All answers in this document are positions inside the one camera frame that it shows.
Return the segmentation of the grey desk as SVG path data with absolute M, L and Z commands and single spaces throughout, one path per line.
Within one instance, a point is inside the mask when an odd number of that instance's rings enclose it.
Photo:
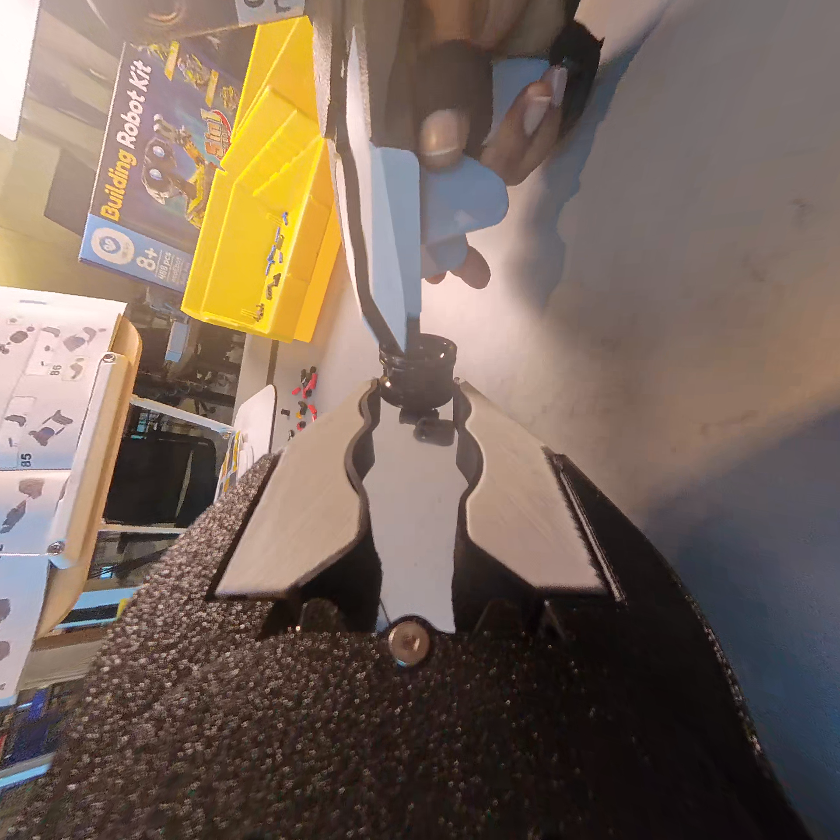
M 587 109 L 423 327 L 677 569 L 838 838 L 839 2 L 581 2 Z

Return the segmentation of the yellow storage bin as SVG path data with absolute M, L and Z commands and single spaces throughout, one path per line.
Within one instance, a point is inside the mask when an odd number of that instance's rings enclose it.
M 290 115 L 310 120 L 319 131 L 312 43 L 305 16 L 257 27 L 224 170 L 243 167 Z
M 280 342 L 312 341 L 341 241 L 329 150 L 318 129 L 290 115 L 243 167 L 216 173 L 182 301 L 186 314 Z M 290 216 L 283 280 L 255 322 L 283 209 Z

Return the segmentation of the cluster of blue brick pins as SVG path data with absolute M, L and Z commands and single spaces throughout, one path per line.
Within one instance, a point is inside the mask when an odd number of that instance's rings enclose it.
M 279 296 L 278 290 L 280 283 L 284 279 L 284 247 L 289 223 L 289 211 L 287 209 L 283 209 L 276 221 L 275 234 L 266 253 L 264 269 L 264 278 L 266 282 L 263 286 L 262 297 L 256 304 L 255 311 L 253 313 L 253 319 L 255 322 L 259 322 L 265 317 L 267 303 L 273 301 L 275 297 Z

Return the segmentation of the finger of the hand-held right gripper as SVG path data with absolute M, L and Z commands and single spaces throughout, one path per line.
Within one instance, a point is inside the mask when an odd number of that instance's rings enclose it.
M 358 26 L 345 37 L 333 173 L 343 244 L 363 319 L 387 351 L 407 351 L 422 310 L 420 166 L 372 137 Z

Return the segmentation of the pile of small brick pieces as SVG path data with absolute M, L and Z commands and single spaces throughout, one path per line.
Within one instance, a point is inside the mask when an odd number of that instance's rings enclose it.
M 314 402 L 318 383 L 319 368 L 316 365 L 301 369 L 298 383 L 290 388 L 280 402 L 280 434 L 283 443 L 290 442 L 318 418 L 319 410 Z

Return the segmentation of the blue robot kit box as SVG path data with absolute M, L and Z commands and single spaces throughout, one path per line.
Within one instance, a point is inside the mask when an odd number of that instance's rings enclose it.
M 209 38 L 125 43 L 79 261 L 183 294 L 244 84 Z

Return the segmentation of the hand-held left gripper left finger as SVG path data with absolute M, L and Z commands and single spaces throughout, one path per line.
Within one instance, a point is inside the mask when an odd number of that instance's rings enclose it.
M 280 453 L 213 583 L 218 599 L 278 599 L 315 586 L 378 601 L 382 562 L 364 478 L 375 463 L 378 380 L 364 380 Z

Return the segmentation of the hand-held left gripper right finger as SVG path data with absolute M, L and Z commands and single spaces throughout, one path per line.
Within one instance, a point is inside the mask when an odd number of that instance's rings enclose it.
M 599 558 L 543 442 L 465 380 L 455 382 L 453 420 L 469 544 L 534 590 L 606 595 Z

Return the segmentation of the yellow printed leaflet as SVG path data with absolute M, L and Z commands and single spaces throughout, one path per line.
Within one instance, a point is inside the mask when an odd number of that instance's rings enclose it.
M 214 494 L 214 502 L 220 500 L 231 491 L 238 482 L 239 462 L 244 453 L 246 437 L 239 430 L 234 430 L 226 438 L 227 448 L 220 467 L 217 485 Z

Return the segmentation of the white instruction booklet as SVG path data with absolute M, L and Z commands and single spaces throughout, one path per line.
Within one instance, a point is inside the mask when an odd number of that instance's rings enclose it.
M 49 572 L 50 523 L 101 357 L 126 304 L 2 287 L 2 707 L 17 698 Z

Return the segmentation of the black toy wheel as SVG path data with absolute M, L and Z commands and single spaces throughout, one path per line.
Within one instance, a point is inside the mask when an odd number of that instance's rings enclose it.
M 412 413 L 429 413 L 447 404 L 454 390 L 457 345 L 450 339 L 418 332 L 405 351 L 381 346 L 381 399 Z

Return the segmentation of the person's right hand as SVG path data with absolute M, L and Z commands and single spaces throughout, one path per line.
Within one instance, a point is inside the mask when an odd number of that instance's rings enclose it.
M 418 54 L 441 46 L 468 47 L 491 57 L 550 50 L 568 23 L 563 2 L 426 1 L 419 3 Z M 536 170 L 556 144 L 564 117 L 570 70 L 550 65 L 522 89 L 496 131 L 479 149 L 479 162 L 507 186 Z M 470 134 L 468 106 L 446 104 L 415 118 L 416 152 L 431 171 L 449 170 L 465 157 Z

